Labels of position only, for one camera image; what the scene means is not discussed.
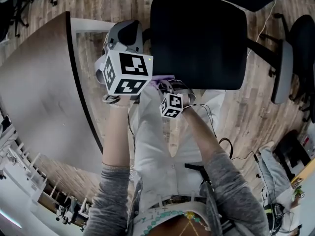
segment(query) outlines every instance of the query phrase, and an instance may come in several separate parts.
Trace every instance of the gray sleeve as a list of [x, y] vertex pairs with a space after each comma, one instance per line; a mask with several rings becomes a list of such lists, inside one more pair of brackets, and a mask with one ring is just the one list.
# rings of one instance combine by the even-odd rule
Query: gray sleeve
[[269, 229], [263, 207], [225, 151], [216, 152], [205, 169], [214, 188], [219, 213], [245, 226], [255, 236], [267, 236]]
[[84, 236], [125, 235], [129, 168], [103, 165]]

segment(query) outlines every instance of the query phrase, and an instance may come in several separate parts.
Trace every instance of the wooden floor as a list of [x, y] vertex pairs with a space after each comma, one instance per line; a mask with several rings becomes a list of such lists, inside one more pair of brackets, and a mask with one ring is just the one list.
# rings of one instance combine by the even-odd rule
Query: wooden floor
[[[13, 28], [9, 32], [11, 40], [0, 49], [0, 64], [21, 44], [30, 34], [43, 24], [64, 11], [70, 11], [72, 17], [97, 19], [119, 22], [126, 19], [137, 19], [144, 29], [150, 21], [150, 6], [152, 0], [58, 0], [59, 4], [52, 7], [49, 0], [34, 1], [25, 11], [24, 17], [30, 27], [20, 28], [21, 37], [14, 38]], [[248, 35], [256, 40], [262, 30], [273, 2], [262, 10], [253, 13], [246, 11], [248, 20]], [[311, 14], [315, 18], [315, 0], [277, 0], [274, 12], [283, 13], [289, 27], [303, 14]], [[280, 22], [272, 17], [266, 24], [264, 33], [277, 38], [284, 37]], [[102, 47], [104, 36], [85, 34], [79, 36], [80, 59], [83, 69], [91, 68]], [[273, 49], [275, 46], [269, 41], [261, 42]], [[253, 52], [247, 62], [246, 76], [243, 86], [238, 91], [227, 91], [221, 110], [220, 125], [217, 130], [218, 138], [228, 137], [234, 145], [234, 156], [245, 157], [251, 150], [256, 151], [267, 141], [276, 143], [289, 130], [302, 130], [302, 113], [298, 111], [302, 103], [286, 103], [276, 106], [270, 102], [274, 79], [268, 77], [269, 65]], [[297, 78], [293, 81], [293, 92], [298, 86]], [[166, 121], [165, 138], [169, 142], [169, 149], [176, 152], [183, 122]], [[255, 196], [260, 199], [261, 180], [255, 177], [257, 170], [252, 157], [247, 160], [234, 160], [246, 180], [249, 182]], [[52, 183], [58, 183], [58, 188], [69, 195], [83, 200], [85, 196], [92, 198], [99, 182], [99, 176], [84, 172], [73, 167], [50, 160], [41, 156], [36, 165], [46, 173]]]

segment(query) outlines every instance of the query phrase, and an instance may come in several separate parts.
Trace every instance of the white pants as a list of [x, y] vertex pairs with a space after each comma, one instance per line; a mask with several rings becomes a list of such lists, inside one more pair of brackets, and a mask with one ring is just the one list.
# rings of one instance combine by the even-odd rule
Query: white pants
[[[201, 99], [201, 103], [211, 109], [210, 117], [213, 118], [214, 129], [219, 123], [224, 96], [224, 90], [207, 90]], [[163, 136], [160, 104], [160, 95], [154, 87], [146, 87], [141, 92], [138, 116], [135, 117], [134, 124], [136, 136], [134, 169], [141, 175], [143, 181], [140, 211], [147, 210], [172, 195], [200, 197], [199, 187], [203, 181], [200, 172], [185, 168], [185, 163], [202, 161], [189, 127], [176, 155], [171, 157]], [[200, 106], [194, 109], [210, 126], [206, 110]]]

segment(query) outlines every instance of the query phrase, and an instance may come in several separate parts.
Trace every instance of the floor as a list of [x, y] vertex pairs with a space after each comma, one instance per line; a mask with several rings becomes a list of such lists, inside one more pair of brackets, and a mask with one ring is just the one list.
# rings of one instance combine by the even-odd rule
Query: floor
[[[30, 34], [64, 11], [70, 11], [72, 17], [111, 22], [137, 19], [142, 23], [144, 29], [149, 26], [152, 0], [58, 1], [59, 3], [55, 7], [51, 6], [49, 0], [34, 1], [29, 6], [24, 13], [24, 17], [30, 26], [27, 29], [20, 28], [20, 38], [14, 38], [13, 29], [10, 30], [9, 37], [11, 40], [5, 47], [0, 48], [0, 64]], [[245, 11], [250, 39], [257, 39], [273, 4], [274, 2], [270, 3], [256, 13]], [[277, 0], [274, 12], [283, 13], [289, 27], [291, 27], [293, 22], [303, 14], [311, 14], [315, 18], [315, 0]], [[268, 20], [264, 33], [277, 38], [284, 37], [280, 22], [272, 17]], [[83, 69], [88, 71], [101, 50], [104, 36], [101, 34], [85, 34], [78, 36], [78, 38], [80, 59], [87, 60], [87, 62], [83, 62]], [[260, 43], [271, 49], [275, 48], [269, 40], [264, 42], [260, 40]], [[302, 122], [303, 114], [298, 110], [302, 103], [293, 103], [289, 100], [280, 106], [271, 103], [274, 79], [268, 77], [269, 67], [266, 62], [251, 52], [241, 89], [226, 92], [217, 135], [219, 139], [228, 137], [231, 140], [235, 157], [244, 158], [251, 150], [256, 151], [259, 146], [267, 141], [273, 140], [277, 143], [289, 130], [303, 131], [305, 129], [306, 125]], [[298, 87], [297, 78], [294, 78], [292, 84], [292, 92], [294, 93]], [[170, 152], [174, 154], [184, 126], [183, 120], [168, 120], [164, 124], [165, 138], [169, 142]], [[32, 152], [30, 153], [31, 158], [35, 156]], [[246, 160], [234, 160], [233, 162], [249, 182], [255, 196], [260, 199], [262, 182], [255, 177], [257, 170], [253, 157], [248, 157]], [[60, 190], [76, 196], [79, 200], [83, 200], [84, 197], [88, 197], [90, 200], [98, 188], [98, 175], [55, 162], [45, 156], [40, 157], [36, 166], [47, 174], [52, 184], [58, 183]]]

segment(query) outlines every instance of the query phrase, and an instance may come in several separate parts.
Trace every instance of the white cube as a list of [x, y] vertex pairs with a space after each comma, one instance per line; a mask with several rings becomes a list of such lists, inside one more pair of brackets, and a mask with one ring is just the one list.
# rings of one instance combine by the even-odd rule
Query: white cube
[[109, 95], [139, 95], [152, 79], [153, 57], [110, 50], [99, 69]]
[[167, 93], [159, 110], [163, 117], [176, 118], [183, 111], [183, 95]]

